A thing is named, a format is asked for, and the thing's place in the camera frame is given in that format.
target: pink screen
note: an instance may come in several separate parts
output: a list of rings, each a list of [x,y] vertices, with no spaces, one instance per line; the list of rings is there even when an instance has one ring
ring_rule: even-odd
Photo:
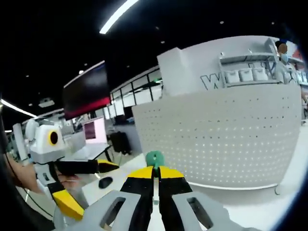
[[[87,136],[87,134],[92,134],[92,125],[87,126],[87,124],[94,124],[95,136]],[[84,132],[86,135],[86,143],[107,143],[106,131],[105,131],[105,120],[104,118],[99,118],[84,125]]]

